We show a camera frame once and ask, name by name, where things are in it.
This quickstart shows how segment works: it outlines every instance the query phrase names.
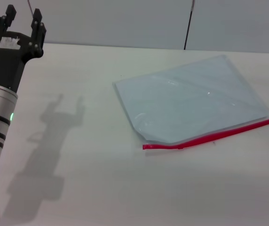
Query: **transparent plastic bag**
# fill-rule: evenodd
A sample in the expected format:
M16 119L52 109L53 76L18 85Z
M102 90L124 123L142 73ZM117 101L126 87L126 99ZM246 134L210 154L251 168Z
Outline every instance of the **transparent plastic bag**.
M269 109L226 56L115 83L133 128L176 145L269 119Z

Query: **table surface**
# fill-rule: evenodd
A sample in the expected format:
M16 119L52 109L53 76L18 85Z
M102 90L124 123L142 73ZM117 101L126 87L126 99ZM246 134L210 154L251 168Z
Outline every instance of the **table surface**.
M269 125L142 150L112 83L226 54L269 107L269 54L46 44L0 158L1 226L267 226Z

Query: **red zipper seal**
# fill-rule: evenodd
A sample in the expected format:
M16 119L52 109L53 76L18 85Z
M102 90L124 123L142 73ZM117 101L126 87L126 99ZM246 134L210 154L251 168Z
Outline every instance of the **red zipper seal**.
M178 145L172 145L172 146L168 146L168 145L153 145L153 144L151 144L151 145L143 145L143 150L145 150L145 149L183 149L183 148L186 148L186 147L192 147L192 146L195 146L195 145L200 145L200 144L211 142L211 141L218 140L218 139L221 139L221 138L229 137L229 136L232 136L232 135L235 135L235 134L238 134L238 133L243 133L243 132L246 132L246 131L249 131L249 130L252 130L252 129L256 129L256 128L259 128L259 127L262 127L262 126L266 126L266 125L269 125L269 119L261 121L261 122L257 122L257 123L251 124L251 125L243 126L243 127L240 127L240 128L230 129L230 130L223 131L223 132L218 132L218 133L213 133L213 134L210 134L210 135L206 135L204 137L196 138L194 140L191 140L191 141L188 141L188 142L185 142L185 143L182 143L182 144L178 144Z

